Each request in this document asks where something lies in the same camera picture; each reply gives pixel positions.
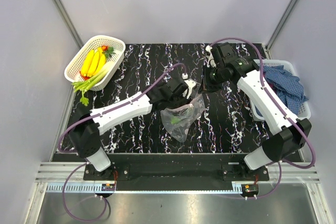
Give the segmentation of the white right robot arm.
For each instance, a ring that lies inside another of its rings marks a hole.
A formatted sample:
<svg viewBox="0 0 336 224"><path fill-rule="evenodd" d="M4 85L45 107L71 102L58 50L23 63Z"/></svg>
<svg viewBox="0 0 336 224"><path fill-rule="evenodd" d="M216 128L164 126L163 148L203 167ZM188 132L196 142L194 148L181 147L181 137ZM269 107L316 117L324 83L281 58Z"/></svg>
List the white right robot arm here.
<svg viewBox="0 0 336 224"><path fill-rule="evenodd" d="M308 140L310 121L299 119L275 94L264 78L262 59L237 56L227 38L206 46L206 51L209 58L203 66L200 92L216 92L223 83L230 81L249 97L271 132L269 140L244 157L243 164L238 167L242 179L250 180L256 176L257 169L285 161L293 152L311 145Z"/></svg>

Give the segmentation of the clear zip top bag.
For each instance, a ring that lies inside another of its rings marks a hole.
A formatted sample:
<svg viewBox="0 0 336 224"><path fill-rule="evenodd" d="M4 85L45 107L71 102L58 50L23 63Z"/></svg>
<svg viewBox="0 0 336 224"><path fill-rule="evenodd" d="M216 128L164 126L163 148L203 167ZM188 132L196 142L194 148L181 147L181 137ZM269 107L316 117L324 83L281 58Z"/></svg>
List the clear zip top bag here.
<svg viewBox="0 0 336 224"><path fill-rule="evenodd" d="M196 119L199 119L205 111L203 95L195 93L189 104L181 106L177 109L165 109L161 111L161 121L165 130L180 143L184 143L187 139L188 131ZM183 120L178 124L171 124L172 116L182 116Z"/></svg>

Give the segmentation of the green fake bitter gourd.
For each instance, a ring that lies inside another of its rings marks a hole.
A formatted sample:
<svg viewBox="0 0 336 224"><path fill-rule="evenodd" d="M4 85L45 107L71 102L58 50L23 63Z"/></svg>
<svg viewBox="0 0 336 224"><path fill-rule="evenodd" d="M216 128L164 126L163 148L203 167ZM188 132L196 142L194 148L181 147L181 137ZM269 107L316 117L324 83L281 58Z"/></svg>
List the green fake bitter gourd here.
<svg viewBox="0 0 336 224"><path fill-rule="evenodd" d="M172 116L170 123L174 125L180 123L182 120L183 120L182 116Z"/></svg>

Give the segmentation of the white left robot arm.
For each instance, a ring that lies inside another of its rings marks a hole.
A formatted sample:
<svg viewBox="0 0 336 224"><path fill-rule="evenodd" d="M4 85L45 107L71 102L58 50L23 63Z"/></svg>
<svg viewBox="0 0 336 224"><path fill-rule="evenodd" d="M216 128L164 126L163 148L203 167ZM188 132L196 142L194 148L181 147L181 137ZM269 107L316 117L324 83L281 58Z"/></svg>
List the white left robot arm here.
<svg viewBox="0 0 336 224"><path fill-rule="evenodd" d="M113 167L102 147L101 136L135 117L189 104L198 87L199 84L193 79L172 78L112 105L83 109L77 114L75 127L68 133L69 139L78 156L93 165L99 178L107 180L113 175Z"/></svg>

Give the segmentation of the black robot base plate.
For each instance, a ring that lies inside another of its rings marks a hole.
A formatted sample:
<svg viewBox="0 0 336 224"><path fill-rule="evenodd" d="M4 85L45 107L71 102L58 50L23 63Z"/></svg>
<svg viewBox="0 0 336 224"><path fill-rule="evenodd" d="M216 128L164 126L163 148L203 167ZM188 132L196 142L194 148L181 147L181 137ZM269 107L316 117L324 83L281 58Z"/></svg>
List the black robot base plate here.
<svg viewBox="0 0 336 224"><path fill-rule="evenodd" d="M223 181L269 181L266 167L249 170L244 154L109 154L111 166L99 172L86 165L84 180L210 177Z"/></svg>

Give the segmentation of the green fake celery stalks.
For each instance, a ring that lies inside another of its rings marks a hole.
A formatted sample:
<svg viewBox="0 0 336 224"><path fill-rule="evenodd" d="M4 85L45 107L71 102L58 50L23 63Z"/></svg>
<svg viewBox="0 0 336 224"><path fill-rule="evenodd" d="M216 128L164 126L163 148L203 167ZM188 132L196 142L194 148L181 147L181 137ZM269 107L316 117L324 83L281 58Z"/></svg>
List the green fake celery stalks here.
<svg viewBox="0 0 336 224"><path fill-rule="evenodd" d="M85 81L79 81L79 82L73 82L73 92L76 93L77 91L81 92L81 98L80 102L84 105L87 106L89 104L89 99L85 97L85 93L90 90L93 86L95 86L98 82L100 82L105 75L110 71L112 68L113 63L112 62L107 62L102 69L93 77L85 80Z"/></svg>

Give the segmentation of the yellow fake bell pepper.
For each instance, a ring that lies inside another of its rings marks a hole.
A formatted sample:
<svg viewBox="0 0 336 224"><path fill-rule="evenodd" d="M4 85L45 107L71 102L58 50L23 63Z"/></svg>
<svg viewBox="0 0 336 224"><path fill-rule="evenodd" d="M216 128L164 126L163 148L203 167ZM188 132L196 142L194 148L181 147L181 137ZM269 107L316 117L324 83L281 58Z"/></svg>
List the yellow fake bell pepper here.
<svg viewBox="0 0 336 224"><path fill-rule="evenodd" d="M93 77L96 75L106 63L106 57L102 53L102 48L90 50L87 54L82 67L80 69L82 75Z"/></svg>

